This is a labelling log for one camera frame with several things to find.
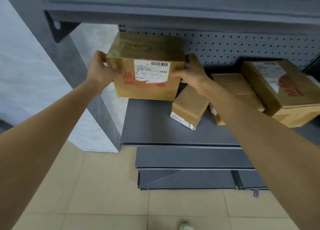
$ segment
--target tile floor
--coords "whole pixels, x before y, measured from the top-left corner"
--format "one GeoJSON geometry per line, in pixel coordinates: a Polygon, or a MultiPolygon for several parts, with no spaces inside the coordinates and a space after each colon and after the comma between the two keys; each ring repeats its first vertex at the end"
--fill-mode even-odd
{"type": "Polygon", "coordinates": [[[66,142],[14,230],[298,230],[270,192],[140,191],[136,148],[83,152],[66,142]]]}

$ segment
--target white wall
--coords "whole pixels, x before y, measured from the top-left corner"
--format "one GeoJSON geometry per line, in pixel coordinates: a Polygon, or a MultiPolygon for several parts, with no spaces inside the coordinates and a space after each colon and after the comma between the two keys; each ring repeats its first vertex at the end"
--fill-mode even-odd
{"type": "MultiPolygon", "coordinates": [[[[96,50],[108,53],[117,33],[117,25],[82,23],[71,33],[71,37],[88,67],[96,50]]],[[[113,83],[103,91],[101,97],[118,131],[122,133],[128,99],[117,97],[113,83]]]]}
{"type": "MultiPolygon", "coordinates": [[[[8,0],[0,0],[0,119],[16,125],[72,90],[8,0]]],[[[88,110],[69,140],[84,151],[117,152],[88,110]]]]}

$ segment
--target right arm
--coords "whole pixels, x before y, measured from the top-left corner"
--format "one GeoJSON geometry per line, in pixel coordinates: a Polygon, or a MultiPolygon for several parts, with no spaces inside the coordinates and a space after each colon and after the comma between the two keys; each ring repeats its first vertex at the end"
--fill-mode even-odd
{"type": "Polygon", "coordinates": [[[319,229],[320,148],[212,81],[194,54],[187,61],[190,67],[173,76],[209,99],[295,224],[319,229]]]}

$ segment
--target left hand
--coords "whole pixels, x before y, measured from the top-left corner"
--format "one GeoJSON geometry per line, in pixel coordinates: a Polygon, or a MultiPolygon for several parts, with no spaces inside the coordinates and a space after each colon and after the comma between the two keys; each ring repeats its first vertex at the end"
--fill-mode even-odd
{"type": "Polygon", "coordinates": [[[86,81],[93,82],[95,86],[98,86],[99,94],[102,93],[102,90],[106,88],[110,82],[113,82],[114,76],[117,74],[123,75],[125,73],[124,70],[106,67],[104,62],[106,62],[106,54],[97,50],[91,61],[86,79],[86,81]]]}

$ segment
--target shoe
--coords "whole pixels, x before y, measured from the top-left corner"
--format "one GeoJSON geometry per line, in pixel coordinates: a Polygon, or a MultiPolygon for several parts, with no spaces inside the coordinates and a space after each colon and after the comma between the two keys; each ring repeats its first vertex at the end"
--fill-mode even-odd
{"type": "Polygon", "coordinates": [[[193,226],[190,225],[190,223],[188,222],[183,222],[180,227],[179,230],[194,230],[193,226]]]}

